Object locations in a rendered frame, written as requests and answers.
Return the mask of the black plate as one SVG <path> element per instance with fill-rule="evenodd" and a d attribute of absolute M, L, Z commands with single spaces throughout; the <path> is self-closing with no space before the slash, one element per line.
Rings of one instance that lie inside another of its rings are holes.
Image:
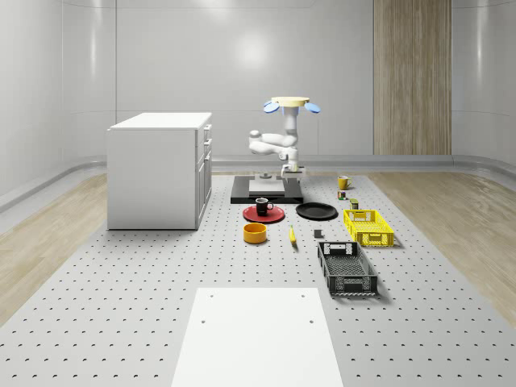
<path fill-rule="evenodd" d="M 296 212 L 302 218 L 314 221 L 326 221 L 338 217 L 336 208 L 320 202 L 302 203 L 296 207 Z"/>

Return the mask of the red plate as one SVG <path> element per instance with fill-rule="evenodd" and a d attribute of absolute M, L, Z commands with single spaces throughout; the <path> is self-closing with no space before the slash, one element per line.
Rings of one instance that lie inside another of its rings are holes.
<path fill-rule="evenodd" d="M 279 206 L 274 206 L 265 216 L 260 216 L 256 206 L 249 206 L 243 210 L 243 217 L 253 223 L 277 223 L 285 217 L 285 212 Z"/>

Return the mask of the black stove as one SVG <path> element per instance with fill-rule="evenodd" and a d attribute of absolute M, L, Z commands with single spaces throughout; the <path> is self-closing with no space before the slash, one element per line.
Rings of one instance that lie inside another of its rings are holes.
<path fill-rule="evenodd" d="M 235 176 L 231 204 L 254 204 L 257 198 L 267 198 L 273 204 L 300 204 L 304 202 L 301 179 L 283 179 L 280 174 Z"/>

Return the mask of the drone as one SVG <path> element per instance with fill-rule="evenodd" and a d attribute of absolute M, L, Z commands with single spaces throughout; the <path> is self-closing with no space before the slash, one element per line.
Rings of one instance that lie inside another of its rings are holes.
<path fill-rule="evenodd" d="M 274 97 L 264 104 L 264 112 L 272 113 L 280 107 L 304 107 L 306 110 L 318 114 L 321 109 L 316 104 L 310 102 L 306 97 Z"/>

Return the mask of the yellow bowl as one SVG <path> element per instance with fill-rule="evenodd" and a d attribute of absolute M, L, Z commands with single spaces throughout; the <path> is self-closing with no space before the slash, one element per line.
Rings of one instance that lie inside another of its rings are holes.
<path fill-rule="evenodd" d="M 243 227 L 243 239 L 247 243 L 263 243 L 267 239 L 267 227 L 263 223 L 248 223 Z"/>

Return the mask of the yellow basket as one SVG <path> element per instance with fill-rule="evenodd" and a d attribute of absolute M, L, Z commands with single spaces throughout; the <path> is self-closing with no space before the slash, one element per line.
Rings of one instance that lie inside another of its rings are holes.
<path fill-rule="evenodd" d="M 345 210 L 343 223 L 352 240 L 363 246 L 393 246 L 393 229 L 377 210 Z"/>

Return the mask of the dark grey basket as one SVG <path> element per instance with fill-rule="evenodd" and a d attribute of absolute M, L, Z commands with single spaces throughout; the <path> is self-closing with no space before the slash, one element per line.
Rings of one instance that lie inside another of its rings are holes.
<path fill-rule="evenodd" d="M 319 242 L 318 258 L 331 293 L 377 292 L 377 272 L 357 242 Z"/>

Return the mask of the white cabinet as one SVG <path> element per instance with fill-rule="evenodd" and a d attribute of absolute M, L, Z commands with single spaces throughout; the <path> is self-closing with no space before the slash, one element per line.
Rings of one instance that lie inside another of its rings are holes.
<path fill-rule="evenodd" d="M 196 230 L 211 193 L 211 113 L 142 113 L 106 132 L 107 226 Z"/>

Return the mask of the white board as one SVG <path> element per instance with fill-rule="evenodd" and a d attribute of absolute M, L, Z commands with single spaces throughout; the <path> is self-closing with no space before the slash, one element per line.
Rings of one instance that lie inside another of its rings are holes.
<path fill-rule="evenodd" d="M 343 387 L 316 288 L 200 288 L 172 387 Z"/>

